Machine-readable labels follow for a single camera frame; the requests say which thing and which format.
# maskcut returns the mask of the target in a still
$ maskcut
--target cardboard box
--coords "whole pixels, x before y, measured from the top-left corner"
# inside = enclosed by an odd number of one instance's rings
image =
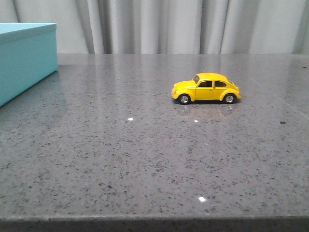
[[[57,69],[56,23],[0,23],[0,106]]]

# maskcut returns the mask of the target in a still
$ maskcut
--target toy car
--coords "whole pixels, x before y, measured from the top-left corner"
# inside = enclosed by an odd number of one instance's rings
[[[239,88],[218,73],[199,73],[190,81],[174,84],[173,99],[181,104],[189,104],[195,100],[220,100],[226,104],[233,104],[241,98]]]

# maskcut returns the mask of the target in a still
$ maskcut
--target car wheel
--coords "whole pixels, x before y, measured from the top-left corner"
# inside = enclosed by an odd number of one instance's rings
[[[190,96],[187,94],[180,95],[178,100],[181,104],[184,104],[184,105],[189,104],[191,102]]]
[[[237,99],[237,98],[236,98],[235,94],[233,94],[233,93],[228,93],[228,94],[226,94],[226,95],[224,96],[223,102],[224,102],[225,104],[233,104],[233,103],[235,103],[236,99]]]

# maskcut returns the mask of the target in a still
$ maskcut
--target hubcap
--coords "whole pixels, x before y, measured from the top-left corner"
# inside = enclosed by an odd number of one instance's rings
[[[228,95],[225,100],[226,102],[231,103],[234,100],[234,97],[232,95]]]
[[[183,96],[180,97],[180,101],[181,101],[182,103],[188,103],[189,98],[188,98],[187,96],[183,95]]]

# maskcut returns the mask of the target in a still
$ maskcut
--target gray speckled countertop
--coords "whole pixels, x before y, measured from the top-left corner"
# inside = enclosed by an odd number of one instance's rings
[[[200,72],[242,100],[172,101]],[[0,219],[308,222],[308,90],[309,56],[59,55],[0,108]]]

